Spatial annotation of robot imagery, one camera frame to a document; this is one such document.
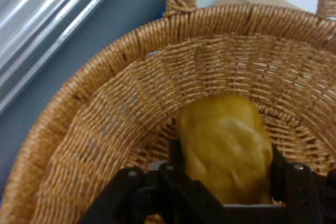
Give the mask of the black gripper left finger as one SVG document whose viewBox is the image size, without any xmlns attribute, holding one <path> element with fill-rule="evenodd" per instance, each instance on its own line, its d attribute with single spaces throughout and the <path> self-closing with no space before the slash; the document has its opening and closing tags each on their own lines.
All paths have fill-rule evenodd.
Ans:
<svg viewBox="0 0 336 224">
<path fill-rule="evenodd" d="M 124 168 L 106 185 L 79 223 L 144 223 L 160 215 L 165 223 L 220 223 L 224 208 L 184 171 L 181 143 L 169 143 L 169 160 L 157 170 Z"/>
</svg>

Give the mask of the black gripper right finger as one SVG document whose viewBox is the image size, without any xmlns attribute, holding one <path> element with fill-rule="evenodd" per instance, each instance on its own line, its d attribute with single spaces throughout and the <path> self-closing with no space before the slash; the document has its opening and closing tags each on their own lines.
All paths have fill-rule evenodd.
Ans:
<svg viewBox="0 0 336 224">
<path fill-rule="evenodd" d="M 271 195 L 285 204 L 287 223 L 335 223 L 335 169 L 320 175 L 275 146 L 272 152 Z"/>
</svg>

